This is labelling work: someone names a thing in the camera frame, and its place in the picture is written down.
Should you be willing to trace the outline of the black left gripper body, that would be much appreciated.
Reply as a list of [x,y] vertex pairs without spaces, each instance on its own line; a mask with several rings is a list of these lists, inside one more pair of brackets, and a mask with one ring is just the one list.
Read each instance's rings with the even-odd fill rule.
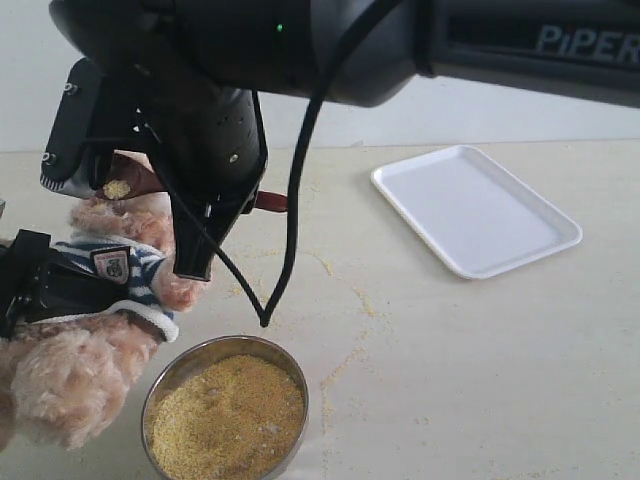
[[20,229],[8,246],[1,246],[1,337],[10,340],[19,320],[36,304],[41,267],[47,260],[51,236]]

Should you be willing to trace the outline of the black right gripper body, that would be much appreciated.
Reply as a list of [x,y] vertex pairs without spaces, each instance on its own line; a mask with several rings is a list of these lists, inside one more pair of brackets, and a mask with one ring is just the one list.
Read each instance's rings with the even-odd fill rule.
[[173,198],[237,202],[241,214],[267,163],[264,126],[251,90],[223,87],[186,65],[101,69],[131,90],[145,154]]

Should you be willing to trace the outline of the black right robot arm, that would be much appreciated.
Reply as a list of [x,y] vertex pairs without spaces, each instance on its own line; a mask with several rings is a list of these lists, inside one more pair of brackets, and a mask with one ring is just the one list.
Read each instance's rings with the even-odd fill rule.
[[635,1],[53,1],[81,54],[41,165],[87,198],[115,150],[171,186],[175,272],[206,280],[267,162],[258,94],[375,107],[413,77],[639,104]]

